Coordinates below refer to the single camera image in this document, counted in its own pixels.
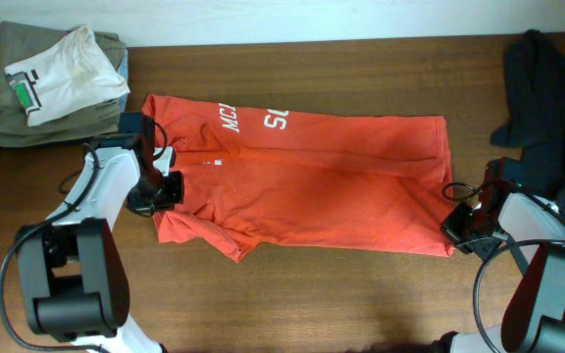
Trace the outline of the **orange t-shirt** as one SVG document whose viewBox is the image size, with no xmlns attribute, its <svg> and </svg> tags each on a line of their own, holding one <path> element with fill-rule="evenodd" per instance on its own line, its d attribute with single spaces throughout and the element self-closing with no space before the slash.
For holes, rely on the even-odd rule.
<svg viewBox="0 0 565 353">
<path fill-rule="evenodd" d="M 184 200 L 162 242 L 201 238 L 234 261 L 259 244 L 447 257 L 452 179 L 441 116 L 340 117 L 151 95 Z"/>
</svg>

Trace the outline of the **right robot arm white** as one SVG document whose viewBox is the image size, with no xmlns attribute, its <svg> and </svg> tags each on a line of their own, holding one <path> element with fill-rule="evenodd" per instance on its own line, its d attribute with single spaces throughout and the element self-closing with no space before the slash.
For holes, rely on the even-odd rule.
<svg viewBox="0 0 565 353">
<path fill-rule="evenodd" d="M 476 331 L 449 332 L 434 352 L 565 352 L 565 219 L 554 202 L 524 184 L 522 164 L 491 160 L 483 183 L 471 190 L 442 222 L 441 231 L 465 254 L 482 259 L 473 284 Z M 504 253 L 514 258 L 522 278 L 501 324 L 486 327 L 480 310 L 485 271 Z"/>
</svg>

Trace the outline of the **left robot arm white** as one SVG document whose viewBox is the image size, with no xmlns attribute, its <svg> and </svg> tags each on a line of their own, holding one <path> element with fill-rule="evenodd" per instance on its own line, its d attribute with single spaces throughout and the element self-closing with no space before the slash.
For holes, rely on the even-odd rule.
<svg viewBox="0 0 565 353">
<path fill-rule="evenodd" d="M 55 350 L 163 352 L 129 313 L 130 292 L 112 230 L 121 210 L 151 217 L 182 202 L 183 176 L 161 125 L 125 113 L 113 134 L 84 145 L 84 166 L 62 204 L 19 229 L 15 260 L 29 329 Z"/>
</svg>

